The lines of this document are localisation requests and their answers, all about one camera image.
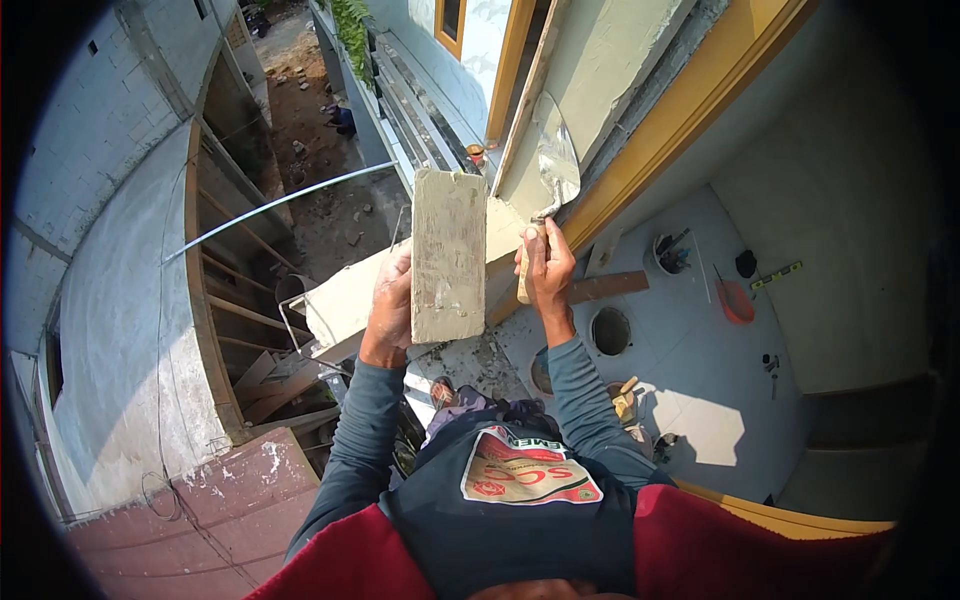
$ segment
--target foot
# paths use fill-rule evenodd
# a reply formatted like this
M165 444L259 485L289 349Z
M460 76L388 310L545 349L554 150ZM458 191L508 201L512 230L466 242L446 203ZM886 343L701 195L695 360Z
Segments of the foot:
M430 399L433 401L433 407L437 410L453 406L453 384L450 380L441 375L433 380L430 386Z

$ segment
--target man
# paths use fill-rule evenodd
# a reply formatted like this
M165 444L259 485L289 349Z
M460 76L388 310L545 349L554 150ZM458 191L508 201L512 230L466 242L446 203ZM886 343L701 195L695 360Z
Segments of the man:
M803 590L788 580L804 571L854 589L878 536L781 538L680 492L643 457L574 330L574 257L552 220L546 229L547 245L521 233L515 262L518 273L525 245L563 436L530 405L473 403L387 490L411 345L410 247L398 247L374 289L317 500L287 565L252 597L783 596Z

